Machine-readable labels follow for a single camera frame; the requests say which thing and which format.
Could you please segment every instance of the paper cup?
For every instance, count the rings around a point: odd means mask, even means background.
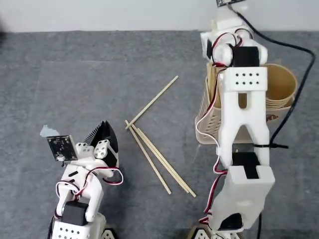
[[[283,108],[297,90],[297,79],[286,67],[267,64],[268,90],[266,92],[266,108]]]

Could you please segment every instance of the gray carpet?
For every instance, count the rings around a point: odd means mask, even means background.
[[[268,32],[319,53],[319,33]],[[260,41],[270,62],[300,78],[309,57]],[[175,75],[176,83],[137,121],[197,198],[156,162],[168,195],[133,137],[124,130]],[[44,239],[63,169],[39,133],[44,124],[82,141],[108,120],[119,141],[125,182],[106,185],[100,211],[121,239],[184,239],[202,216],[214,175],[214,147],[199,145],[193,121],[203,92],[199,32],[63,32],[9,34],[0,47],[0,235]],[[276,184],[267,197],[263,238],[316,238],[319,223],[319,70],[271,151]],[[255,238],[256,225],[246,232]]]

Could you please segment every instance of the black wire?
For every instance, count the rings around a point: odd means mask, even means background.
[[[286,116],[284,117],[283,121],[280,123],[280,125],[278,126],[278,128],[275,130],[275,132],[273,133],[273,135],[270,138],[269,145],[270,145],[271,148],[282,147],[282,145],[275,144],[274,140],[277,137],[277,135],[279,134],[279,132],[281,131],[281,129],[284,127],[286,122],[288,121],[289,117],[291,116],[292,112],[294,111],[294,109],[296,107],[296,104],[298,103],[299,97],[300,97],[300,95],[301,95],[301,93],[303,91],[303,88],[305,86],[305,83],[306,83],[306,80],[308,78],[309,72],[310,72],[311,68],[313,67],[313,65],[315,63],[316,55],[311,50],[306,49],[304,47],[292,45],[292,44],[289,44],[289,43],[280,42],[280,41],[277,41],[277,40],[274,40],[274,39],[271,39],[271,38],[265,36],[264,34],[260,33],[241,13],[235,11],[230,4],[228,4],[228,8],[231,11],[233,11],[235,14],[237,14],[261,38],[263,38],[263,39],[265,39],[265,40],[267,40],[269,42],[275,43],[277,45],[290,47],[290,48],[293,48],[293,49],[296,49],[296,50],[300,50],[300,51],[306,52],[306,53],[310,54],[311,57],[312,57],[311,62],[309,64],[309,66],[307,67],[306,72],[305,72],[305,74],[303,76],[303,79],[302,79],[302,81],[300,83],[300,86],[299,86],[299,88],[298,88],[298,90],[296,92],[295,100],[293,101],[293,103],[292,103],[290,109],[288,110]]]
[[[216,235],[218,235],[218,236],[219,236],[220,238],[222,238],[222,239],[225,239],[225,238],[223,238],[221,235],[219,235],[219,234],[217,234],[217,233],[216,233]]]
[[[261,213],[260,213],[260,214],[259,214],[259,218],[258,218],[257,239],[260,239],[260,236],[261,236],[261,226],[262,226],[262,215],[261,215]]]
[[[47,236],[47,239],[50,239],[50,238],[51,238],[51,235],[52,235],[53,220],[54,220],[54,217],[52,217],[51,222],[50,222],[50,225],[49,225],[49,230],[48,230],[48,236]]]

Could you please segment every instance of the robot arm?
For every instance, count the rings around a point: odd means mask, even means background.
[[[111,185],[123,182],[112,128],[102,122],[85,142],[76,145],[70,135],[48,137],[47,140],[56,161],[63,161],[63,165],[69,162],[56,184],[59,202],[54,213],[52,238],[116,239],[114,231],[106,228],[105,217],[98,212],[104,193],[97,176],[102,176],[103,181]],[[108,181],[115,171],[119,172],[121,180]]]
[[[208,224],[213,235],[222,234],[224,238],[235,238],[231,235],[251,228],[275,183],[267,147],[268,84],[267,68],[263,65],[267,63],[268,51],[253,39],[250,29],[240,18],[232,16],[232,19],[224,20],[223,24],[217,22],[211,32],[201,34],[204,58],[216,67],[224,67],[217,75],[222,114],[217,154],[227,170],[222,173],[226,176],[223,189],[213,202],[210,194],[211,201],[205,210],[207,217],[200,222]],[[238,94],[242,93],[247,94],[245,109],[238,103]],[[247,127],[253,140],[254,152],[232,152],[242,125]]]

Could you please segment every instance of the wooden stick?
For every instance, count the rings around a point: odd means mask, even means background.
[[[139,138],[137,137],[137,135],[134,133],[132,127],[129,127],[130,132],[132,133],[134,139],[136,140],[136,143],[138,143],[139,147],[141,148],[143,154],[145,155],[146,159],[148,160],[148,162],[150,163],[152,169],[154,170],[155,174],[157,175],[157,177],[159,178],[160,182],[163,184],[163,186],[165,187],[166,191],[168,194],[171,194],[171,190],[169,189],[168,185],[165,183],[164,179],[162,178],[162,176],[160,175],[160,172],[157,170],[157,168],[155,167],[154,163],[152,162],[150,156],[148,155],[148,153],[146,152],[146,150],[144,149],[142,143],[140,142]]]
[[[165,164],[165,168],[169,168],[172,172],[174,172],[175,176],[179,179],[179,181],[184,185],[184,187],[190,192],[190,194],[193,197],[196,197],[196,194],[193,192],[193,190],[185,183],[185,181],[179,176],[179,174],[174,170],[174,168],[170,165],[170,163],[164,158],[164,156],[159,152],[159,150],[154,146],[154,144],[147,138],[147,136],[141,131],[141,129],[138,129],[138,131],[141,133],[145,141],[148,142],[148,144],[154,149],[154,151],[160,156],[162,161],[160,161],[162,164]]]
[[[161,155],[159,155],[158,151],[156,151],[156,148],[154,145],[150,144],[145,136],[143,135],[143,132],[136,128],[134,125],[132,125],[132,128],[134,131],[139,135],[139,137],[144,141],[144,143],[149,147],[149,149],[152,151],[152,153],[156,156],[156,158],[162,163],[164,168],[171,174],[171,176],[176,180],[176,182],[185,190],[185,192],[189,193],[188,189],[184,186],[184,184],[179,179],[179,175],[175,172],[175,170],[167,167],[165,164],[165,161],[162,159]]]
[[[125,127],[125,129],[128,129],[132,124],[135,123],[135,121],[138,120],[138,118],[144,114],[144,112],[178,79],[178,76],[175,76],[174,79],[171,80],[158,94],[154,97],[145,107],[141,110],[141,112],[138,113],[137,116]]]

